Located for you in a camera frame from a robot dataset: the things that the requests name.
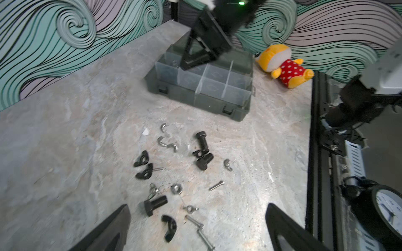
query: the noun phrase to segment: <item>hex bolt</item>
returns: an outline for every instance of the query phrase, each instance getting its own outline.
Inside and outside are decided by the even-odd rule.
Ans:
[[[166,203],[168,203],[168,199],[166,198],[165,195],[161,196],[153,201],[150,201],[150,200],[144,201],[145,211],[147,212],[148,217],[153,215],[152,211],[154,211],[158,207],[165,205]]]
[[[218,186],[221,186],[221,185],[223,185],[223,184],[225,184],[225,182],[224,182],[223,180],[221,180],[218,184],[212,186],[209,190],[212,191],[212,190],[214,190],[215,188],[217,188]]]
[[[207,237],[204,235],[204,233],[201,231],[201,229],[197,229],[197,234],[201,237],[201,239],[208,246],[208,251],[214,251],[215,250],[215,246],[212,245],[212,243],[207,239]]]
[[[185,216],[186,219],[188,219],[189,221],[191,221],[192,223],[194,223],[199,229],[203,229],[204,228],[204,224],[196,221],[196,219],[194,219],[193,217],[191,217],[190,215],[186,215]]]
[[[209,153],[204,157],[198,159],[195,163],[200,170],[205,171],[208,168],[207,165],[209,162],[211,162],[211,160],[213,160],[213,155],[212,153]]]
[[[205,139],[207,134],[204,131],[202,131],[202,132],[197,133],[195,136],[200,141],[201,150],[203,152],[208,151],[208,144],[207,144],[207,140]]]

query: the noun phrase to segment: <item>metal pin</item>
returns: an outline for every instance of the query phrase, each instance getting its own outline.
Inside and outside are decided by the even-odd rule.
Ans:
[[[218,186],[223,185],[223,184],[225,184],[225,182],[224,182],[223,180],[221,180],[218,184],[212,186],[209,190],[212,191],[212,190],[214,190],[215,188],[217,188]]]
[[[196,219],[194,219],[193,217],[189,216],[188,214],[185,216],[185,218],[188,219],[189,221],[191,221],[192,223],[196,224],[199,229],[204,228],[204,224],[196,221]]]
[[[197,233],[201,237],[201,239],[205,242],[205,244],[208,246],[208,251],[214,251],[215,250],[214,245],[212,245],[212,243],[207,239],[207,237],[204,235],[201,229],[197,229]]]

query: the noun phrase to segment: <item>wave pattern wallpaper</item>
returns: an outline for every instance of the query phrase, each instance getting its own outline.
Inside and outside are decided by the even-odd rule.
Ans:
[[[200,10],[203,4],[184,0]],[[181,13],[188,22],[194,14]],[[402,36],[402,0],[268,0],[235,45],[252,53],[284,43],[304,67],[348,81],[375,62]]]
[[[0,0],[0,110],[160,25],[164,1]]]

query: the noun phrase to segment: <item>marble countertop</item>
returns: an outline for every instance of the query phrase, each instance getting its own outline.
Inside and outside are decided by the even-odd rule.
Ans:
[[[121,204],[131,211],[125,251],[206,250],[184,205],[199,207],[191,216],[216,250],[272,250],[270,202],[304,226],[311,83],[289,90],[255,65],[256,96],[242,122],[149,93],[144,76],[188,30],[164,23],[0,112],[3,250],[68,250]],[[215,156],[206,171],[191,155],[199,131]],[[178,152],[159,146],[160,136]],[[165,168],[149,180],[135,178],[143,150]],[[147,217],[150,183],[169,202]],[[163,214],[177,222],[170,243]]]

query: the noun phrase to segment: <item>stuffed toy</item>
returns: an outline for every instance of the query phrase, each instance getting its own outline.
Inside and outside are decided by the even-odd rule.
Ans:
[[[288,46],[271,45],[256,61],[273,78],[279,78],[288,88],[295,88],[314,77],[314,72],[302,67],[303,59],[291,60],[291,56],[292,49]]]

